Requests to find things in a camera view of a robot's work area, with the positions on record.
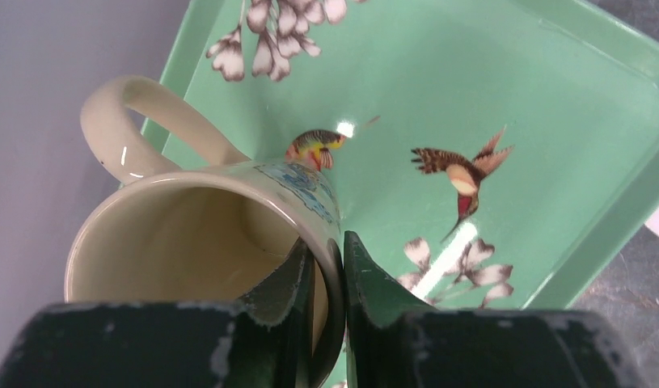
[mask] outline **green tray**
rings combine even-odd
[[[313,127],[330,127],[338,115],[368,120],[381,114],[375,131],[380,130],[376,129],[377,125],[396,123],[412,131],[414,129],[405,126],[423,124],[432,128],[439,122],[446,122],[446,127],[482,128],[484,133],[474,139],[459,133],[451,133],[450,139],[446,138],[451,149],[464,151],[467,156],[472,156],[507,124],[508,130],[499,147],[514,144],[516,148],[499,172],[485,183],[488,189],[484,190],[496,194],[481,194],[485,196],[487,208],[476,216],[479,224],[485,227],[484,240],[488,238],[496,245],[498,253],[494,259],[497,256],[502,263],[515,266],[511,278],[515,293],[494,307],[569,307],[659,204],[659,44],[580,0],[413,0],[413,6],[399,6],[403,8],[402,19],[387,21],[378,17],[392,12],[385,2],[349,0],[348,3],[348,14],[341,23],[313,27],[310,31],[309,36],[325,50],[321,56],[294,58],[292,66],[298,63],[300,67],[294,69],[300,70],[292,70],[292,74],[279,83],[264,76],[251,76],[255,38],[244,31],[246,77],[236,83],[224,82],[219,73],[209,68],[211,60],[205,59],[204,54],[231,30],[232,23],[235,25],[240,2],[193,0],[160,82],[214,122],[235,146],[246,145],[242,152],[260,159],[281,156],[293,137],[245,138],[245,134],[235,131],[237,124],[260,126],[274,120],[274,126],[293,127],[293,131],[301,133]],[[384,29],[384,23],[392,23],[389,31]],[[438,69],[438,73],[431,79],[433,83],[446,81],[442,83],[445,87],[440,94],[447,99],[447,106],[423,99],[424,115],[418,112],[388,121],[391,120],[387,117],[390,109],[399,109],[398,99],[411,103],[418,97],[417,93],[408,94],[404,82],[410,78],[427,82],[424,77],[431,77],[424,70],[409,70],[407,63],[403,64],[402,77],[388,81],[392,85],[404,85],[405,92],[391,95],[389,99],[383,97],[389,93],[389,88],[376,85],[366,76],[348,80],[351,87],[362,86],[365,92],[342,95],[336,89],[341,87],[341,80],[334,74],[322,74],[320,79],[313,80],[314,85],[323,88],[315,95],[294,94],[294,88],[302,91],[305,87],[299,79],[306,79],[303,76],[311,74],[313,66],[320,67],[320,61],[327,61],[324,66],[331,63],[337,73],[350,74],[352,66],[362,65],[356,58],[364,56],[364,62],[369,62],[374,71],[385,66],[393,72],[400,64],[378,54],[391,50],[394,58],[401,57],[399,50],[412,47],[406,48],[403,41],[390,40],[402,39],[399,32],[412,33],[413,29],[428,27],[430,31],[426,36],[410,41],[426,47],[431,61],[437,63],[438,67],[432,65],[431,69]],[[380,31],[388,34],[370,36],[371,28],[381,28]],[[357,30],[364,32],[355,38],[358,43],[332,48],[332,38],[350,43],[353,38],[348,31]],[[472,52],[470,47],[476,47],[476,51]],[[351,57],[339,61],[336,59],[338,52]],[[468,63],[459,60],[464,55],[469,56]],[[560,80],[544,87],[551,74],[559,74]],[[529,93],[532,99],[514,98]],[[293,112],[292,117],[280,118],[285,108],[309,98],[326,99],[326,108],[318,107],[312,113],[314,116]],[[248,99],[253,102],[247,109],[253,112],[258,107],[265,112],[237,113],[238,117],[229,112],[220,113],[222,109],[236,109]],[[142,132],[157,150],[180,166],[202,165],[202,160],[179,139],[155,123],[147,120]],[[429,139],[424,135],[414,136],[404,139],[404,156],[398,158],[409,159],[411,147],[436,147],[442,143],[434,135]],[[270,150],[262,150],[263,142],[271,145]],[[374,153],[370,157],[378,157],[382,151],[369,152]],[[349,160],[348,151],[342,157],[344,161]],[[337,168],[327,174],[330,180],[340,173],[349,174],[346,170],[338,171],[340,163],[337,156]],[[435,185],[441,190],[445,187],[439,183],[444,180],[416,174],[412,164],[404,163],[398,168],[412,170],[413,187],[419,188],[420,182],[422,187]],[[573,182],[573,185],[551,186],[552,177],[556,182]],[[339,197],[342,190],[347,189],[345,184],[337,187]],[[513,185],[522,190],[513,192],[509,189]],[[453,197],[441,201],[445,201],[445,206],[454,207]],[[427,212],[423,210],[422,217],[431,217]],[[438,234],[427,234],[423,228],[417,232],[419,234],[406,237],[423,235],[434,243],[452,221],[449,218],[442,221],[437,227]],[[355,230],[375,261],[393,276],[399,276],[406,272],[408,265],[412,266],[407,259],[403,266],[392,265],[396,256],[404,257],[402,243],[405,241],[395,242],[399,249],[389,248],[394,251],[393,256],[379,251],[383,245],[380,238],[384,238],[381,236],[386,233],[388,237],[384,243],[391,243],[392,230],[359,229],[358,225]],[[531,257],[520,257],[522,252],[532,252]],[[380,257],[384,258],[384,263],[380,262]],[[531,267],[531,271],[522,272],[522,266]],[[472,306],[471,299],[463,306]],[[342,370],[334,373],[326,386],[336,384],[342,373]]]

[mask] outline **flower print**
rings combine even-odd
[[[264,29],[258,37],[252,73],[253,77],[268,75],[275,82],[291,74],[289,59],[281,55],[277,39],[267,29]]]
[[[213,59],[213,70],[222,73],[222,77],[226,81],[241,81],[246,75],[241,51],[241,23],[243,22],[245,4],[245,2],[241,4],[241,15],[236,28],[210,46],[205,53],[205,57],[208,59],[215,57]]]
[[[346,0],[324,0],[324,14],[330,24],[337,24],[346,16],[348,4]]]
[[[410,261],[417,266],[417,271],[403,274],[398,278],[398,282],[405,289],[412,292],[430,269],[431,251],[428,243],[423,238],[415,238],[408,242],[403,251]],[[446,299],[451,299],[452,297],[487,285],[491,285],[492,287],[487,291],[479,308],[483,309],[494,299],[512,295],[514,288],[507,283],[513,272],[512,265],[491,264],[487,267],[481,267],[482,262],[490,258],[495,251],[496,248],[493,245],[485,243],[481,238],[468,243],[463,253],[443,275],[456,275],[456,277],[438,295],[425,297],[425,302],[430,305],[436,305]],[[469,281],[471,285],[467,289],[452,293],[451,289],[463,281]]]
[[[213,59],[213,70],[222,73],[227,82],[238,82],[245,75],[241,30],[243,17],[248,29],[258,36],[251,73],[254,77],[267,75],[279,82],[291,74],[290,59],[301,52],[311,57],[322,53],[314,40],[307,36],[311,25],[327,20],[337,24],[346,16],[346,0],[251,0],[246,11],[241,2],[239,24],[206,51]]]
[[[271,7],[272,0],[251,0],[251,7],[248,8],[246,15],[246,23],[251,32],[260,34],[267,30],[267,20]]]

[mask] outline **tray rim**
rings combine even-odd
[[[658,61],[659,42],[587,0],[513,0],[535,10],[543,7],[556,14],[573,17],[573,29],[568,30],[585,43],[591,44],[617,62],[638,70],[659,88],[659,72],[632,64],[632,52],[647,53]],[[209,37],[209,25],[217,17],[222,2],[192,0],[175,37],[159,82],[184,97],[193,76],[193,69],[201,59],[202,49]],[[620,38],[618,47],[611,47]],[[203,40],[196,46],[194,40]],[[141,133],[159,152],[163,152],[169,133],[155,123],[144,120]],[[619,192],[613,193],[611,205],[592,220],[581,238],[565,251],[562,264],[530,296],[520,309],[569,308],[593,280],[616,257],[646,219],[659,207],[659,147],[639,172]],[[584,257],[596,259],[580,260]]]

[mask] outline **bird print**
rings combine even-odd
[[[477,211],[481,182],[493,173],[513,151],[514,145],[511,145],[496,152],[496,144],[504,132],[505,127],[492,137],[472,160],[452,151],[434,148],[412,150],[417,155],[417,158],[412,161],[421,163],[417,167],[418,170],[426,175],[445,171],[458,192],[458,221],[442,241],[446,240],[463,221]]]
[[[347,137],[326,129],[312,129],[302,133],[286,150],[286,160],[304,162],[317,171],[331,169],[334,158],[330,150],[340,148]]]

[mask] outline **white mug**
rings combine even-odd
[[[183,171],[156,151],[126,108],[188,143],[209,166]],[[114,79],[84,103],[84,136],[125,186],[84,222],[65,275],[68,302],[234,300],[283,261],[298,237],[316,258],[313,374],[323,380],[344,334],[338,210],[324,176],[253,162],[157,82]]]

